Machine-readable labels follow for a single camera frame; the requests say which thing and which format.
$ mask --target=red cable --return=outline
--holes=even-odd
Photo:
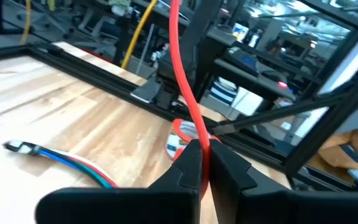
[[[171,9],[169,16],[169,44],[171,48],[171,59],[173,70],[179,84],[181,94],[183,95],[187,107],[190,111],[190,116],[196,126],[198,137],[200,139],[201,148],[203,150],[203,182],[201,186],[201,195],[204,197],[209,182],[209,138],[206,130],[203,117],[201,115],[199,105],[194,98],[189,83],[187,82],[185,71],[180,58],[179,49],[179,7],[180,0],[171,1]]]
[[[87,164],[79,159],[75,159],[73,157],[68,156],[70,159],[74,160],[75,162],[79,162],[80,164],[86,165],[91,170],[95,171],[97,174],[99,174],[105,181],[107,181],[109,184],[111,184],[113,187],[118,187],[117,184],[112,181],[108,176],[106,176],[104,173],[100,172],[97,168],[93,167],[91,164]]]

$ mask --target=pink light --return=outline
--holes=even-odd
[[[281,88],[288,88],[288,85],[284,82],[277,82],[277,83],[278,83],[278,86]]]

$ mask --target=wooden board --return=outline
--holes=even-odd
[[[131,82],[144,82],[68,44],[59,46]],[[48,192],[96,186],[62,164],[9,152],[3,142],[20,139],[70,151],[100,165],[121,187],[147,187],[170,167],[164,152],[170,128],[170,122],[32,58],[0,61],[0,223],[34,223],[35,205]],[[283,174],[250,161],[289,186]],[[210,190],[201,222],[217,223]]]

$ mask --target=wire connector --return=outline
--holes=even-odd
[[[12,152],[29,154],[31,156],[37,156],[40,151],[40,146],[16,139],[7,141],[2,145],[4,146],[5,149],[10,150]]]

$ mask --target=white ceiling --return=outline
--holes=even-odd
[[[315,0],[323,1],[328,6],[350,9],[349,7],[358,7],[358,0]],[[265,16],[280,16],[276,19],[284,20],[284,26],[282,27],[285,32],[290,32],[295,35],[308,34],[318,38],[323,42],[339,42],[343,40],[346,35],[350,32],[349,30],[342,28],[332,22],[324,19],[324,15],[316,15],[318,11],[308,7],[300,1],[296,0],[253,0],[248,1],[245,5],[245,10],[252,17],[260,17],[262,19]],[[307,18],[310,20],[317,21],[317,26],[314,27],[307,22],[302,22],[305,19],[302,14],[308,15]],[[357,12],[347,12],[358,18]]]

